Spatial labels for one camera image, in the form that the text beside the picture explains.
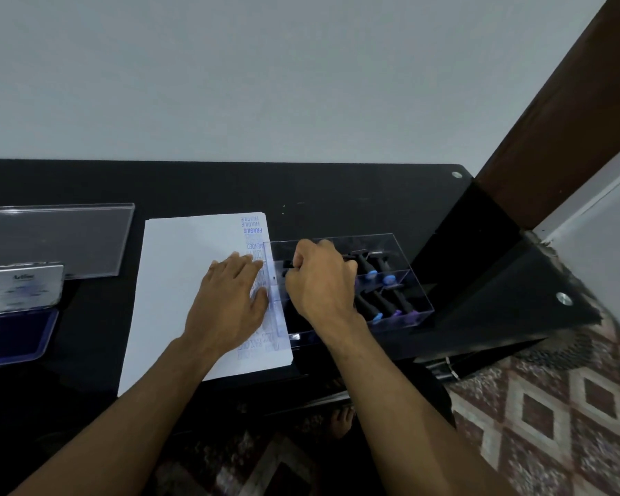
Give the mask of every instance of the brown wooden door frame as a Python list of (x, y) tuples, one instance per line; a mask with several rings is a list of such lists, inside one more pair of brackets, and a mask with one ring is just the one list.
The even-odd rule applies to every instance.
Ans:
[(620, 0), (606, 0), (475, 180), (532, 229), (619, 151)]

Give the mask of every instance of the black table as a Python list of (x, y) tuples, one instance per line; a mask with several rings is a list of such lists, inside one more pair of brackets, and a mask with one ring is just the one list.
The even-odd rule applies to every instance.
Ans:
[[(0, 432), (83, 424), (114, 400), (150, 218), (263, 211), (271, 240), (394, 233), (436, 309), (420, 329), (379, 337), (394, 360), (533, 341), (598, 319), (461, 166), (0, 160), (0, 206), (118, 202), (136, 205), (121, 274), (65, 283), (45, 356), (0, 368)], [(558, 303), (558, 291), (575, 304)], [(290, 367), (198, 392), (247, 394), (330, 374), (331, 364), (318, 345), (295, 351)]]

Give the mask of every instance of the hand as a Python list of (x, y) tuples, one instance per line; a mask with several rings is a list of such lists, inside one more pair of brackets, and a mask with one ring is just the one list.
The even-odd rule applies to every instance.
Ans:
[(188, 312), (182, 339), (216, 360), (246, 341), (262, 325), (268, 306), (263, 287), (250, 300), (261, 268), (262, 261), (238, 252), (223, 262), (213, 261)]
[(324, 342), (362, 317), (354, 309), (356, 262), (345, 262), (328, 240), (300, 240), (285, 282), (291, 302)]

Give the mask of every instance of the floor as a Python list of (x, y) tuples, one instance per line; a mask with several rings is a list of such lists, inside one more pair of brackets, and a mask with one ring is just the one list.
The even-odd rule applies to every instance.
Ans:
[[(457, 429), (521, 495), (620, 495), (620, 327), (604, 314), (590, 363), (555, 371), (515, 357), (449, 386)], [(309, 495), (322, 417), (180, 438), (157, 495)]]

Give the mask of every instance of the white paper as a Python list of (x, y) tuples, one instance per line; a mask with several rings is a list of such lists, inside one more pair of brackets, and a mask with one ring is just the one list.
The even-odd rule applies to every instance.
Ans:
[[(118, 395), (138, 381), (168, 343), (184, 332), (188, 310), (211, 261), (223, 260), (234, 250), (264, 259), (262, 244), (268, 241), (266, 216), (261, 212), (146, 221)], [(263, 268), (255, 288), (263, 285), (264, 277)], [(268, 309), (264, 323), (249, 340), (223, 355), (204, 379), (290, 365), (289, 336), (275, 319)]]

